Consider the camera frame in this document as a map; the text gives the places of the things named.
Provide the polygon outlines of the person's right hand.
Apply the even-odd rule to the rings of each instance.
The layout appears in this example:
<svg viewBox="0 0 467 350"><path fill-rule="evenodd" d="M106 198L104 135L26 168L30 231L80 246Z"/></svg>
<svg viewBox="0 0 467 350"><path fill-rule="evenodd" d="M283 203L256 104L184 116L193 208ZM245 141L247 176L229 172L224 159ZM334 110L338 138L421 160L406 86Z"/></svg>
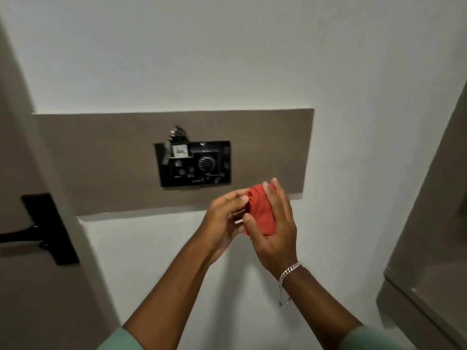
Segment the person's right hand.
<svg viewBox="0 0 467 350"><path fill-rule="evenodd" d="M284 210L272 183L263 182L262 185L272 207L276 233L272 236L263 236L262 241L252 241L252 244L262 266L279 280L286 269L298 262L297 227L293 211Z"/></svg>

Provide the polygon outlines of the person's left hand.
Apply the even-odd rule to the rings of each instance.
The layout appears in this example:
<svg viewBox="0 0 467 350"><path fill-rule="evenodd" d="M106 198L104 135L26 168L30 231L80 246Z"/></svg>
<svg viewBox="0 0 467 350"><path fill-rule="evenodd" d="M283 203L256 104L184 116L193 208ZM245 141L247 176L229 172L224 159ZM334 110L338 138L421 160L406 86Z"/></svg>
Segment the person's left hand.
<svg viewBox="0 0 467 350"><path fill-rule="evenodd" d="M212 265L243 232L240 222L248 204L248 188L228 192L212 201L194 237Z"/></svg>

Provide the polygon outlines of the red cloth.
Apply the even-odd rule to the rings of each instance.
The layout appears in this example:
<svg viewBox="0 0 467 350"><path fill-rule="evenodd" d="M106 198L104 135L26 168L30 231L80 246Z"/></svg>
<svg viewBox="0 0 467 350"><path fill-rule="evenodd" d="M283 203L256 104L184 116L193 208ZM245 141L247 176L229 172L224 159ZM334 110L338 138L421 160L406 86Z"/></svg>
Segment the red cloth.
<svg viewBox="0 0 467 350"><path fill-rule="evenodd" d="M276 233L276 222L271 204L262 184L257 184L246 192L248 204L245 212L249 213L257 222L263 236L272 236Z"/></svg>

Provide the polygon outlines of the person's right forearm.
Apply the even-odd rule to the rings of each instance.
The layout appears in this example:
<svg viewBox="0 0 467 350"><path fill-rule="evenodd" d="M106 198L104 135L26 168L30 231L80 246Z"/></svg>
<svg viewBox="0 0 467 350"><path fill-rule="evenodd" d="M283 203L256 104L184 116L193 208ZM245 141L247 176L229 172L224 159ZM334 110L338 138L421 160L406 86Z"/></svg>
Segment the person's right forearm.
<svg viewBox="0 0 467 350"><path fill-rule="evenodd" d="M279 285L285 288L323 350L404 350L389 336L365 326L300 263L284 271Z"/></svg>

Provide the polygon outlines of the person's left forearm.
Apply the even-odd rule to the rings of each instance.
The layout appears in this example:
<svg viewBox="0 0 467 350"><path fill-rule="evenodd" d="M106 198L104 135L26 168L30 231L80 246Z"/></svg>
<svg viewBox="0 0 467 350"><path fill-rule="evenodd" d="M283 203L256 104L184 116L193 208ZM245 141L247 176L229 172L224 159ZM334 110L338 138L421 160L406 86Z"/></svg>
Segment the person's left forearm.
<svg viewBox="0 0 467 350"><path fill-rule="evenodd" d="M136 311L96 350L177 350L207 270L232 241L216 248L193 236Z"/></svg>

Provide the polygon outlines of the key bunch with white tag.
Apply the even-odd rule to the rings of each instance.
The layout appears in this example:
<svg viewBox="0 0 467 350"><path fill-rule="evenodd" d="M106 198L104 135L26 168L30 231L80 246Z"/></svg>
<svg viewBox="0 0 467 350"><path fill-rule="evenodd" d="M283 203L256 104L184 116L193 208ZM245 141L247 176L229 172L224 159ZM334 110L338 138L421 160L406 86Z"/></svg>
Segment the key bunch with white tag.
<svg viewBox="0 0 467 350"><path fill-rule="evenodd" d="M190 156L189 144L186 131L181 126L176 125L163 144L162 164L167 165L172 158L188 158Z"/></svg>

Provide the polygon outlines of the beige cabinet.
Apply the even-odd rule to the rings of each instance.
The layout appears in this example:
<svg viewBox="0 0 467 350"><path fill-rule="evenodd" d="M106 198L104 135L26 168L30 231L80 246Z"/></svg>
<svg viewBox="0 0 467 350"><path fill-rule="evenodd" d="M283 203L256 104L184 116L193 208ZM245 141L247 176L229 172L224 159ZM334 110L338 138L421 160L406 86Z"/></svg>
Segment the beige cabinet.
<svg viewBox="0 0 467 350"><path fill-rule="evenodd" d="M417 350L467 350L467 80L383 275L385 327Z"/></svg>

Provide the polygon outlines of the beige door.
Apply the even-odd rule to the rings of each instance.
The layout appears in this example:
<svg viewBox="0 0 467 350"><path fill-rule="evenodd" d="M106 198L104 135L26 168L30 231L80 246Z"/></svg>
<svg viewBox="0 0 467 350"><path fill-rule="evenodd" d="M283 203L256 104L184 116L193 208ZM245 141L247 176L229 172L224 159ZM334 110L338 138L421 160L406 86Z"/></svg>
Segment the beige door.
<svg viewBox="0 0 467 350"><path fill-rule="evenodd" d="M118 327L0 16L0 350L96 350Z"/></svg>

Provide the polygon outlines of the black wall switch panel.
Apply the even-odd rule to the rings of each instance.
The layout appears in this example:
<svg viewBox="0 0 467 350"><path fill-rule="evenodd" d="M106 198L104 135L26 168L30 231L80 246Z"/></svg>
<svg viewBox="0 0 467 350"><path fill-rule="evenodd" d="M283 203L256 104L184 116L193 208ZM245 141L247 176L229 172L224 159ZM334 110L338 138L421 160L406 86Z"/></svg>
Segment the black wall switch panel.
<svg viewBox="0 0 467 350"><path fill-rule="evenodd" d="M162 188L227 185L231 183L230 141L190 142L188 158L172 158L162 164L163 143L155 143Z"/></svg>

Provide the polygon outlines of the brown wooden wall panel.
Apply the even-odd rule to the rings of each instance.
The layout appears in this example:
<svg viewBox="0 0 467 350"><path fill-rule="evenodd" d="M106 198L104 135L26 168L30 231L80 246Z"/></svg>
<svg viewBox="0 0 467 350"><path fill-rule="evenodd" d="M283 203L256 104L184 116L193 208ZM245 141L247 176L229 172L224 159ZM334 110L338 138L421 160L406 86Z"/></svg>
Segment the brown wooden wall panel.
<svg viewBox="0 0 467 350"><path fill-rule="evenodd" d="M34 115L75 216L204 208L277 178L301 194L314 109Z"/></svg>

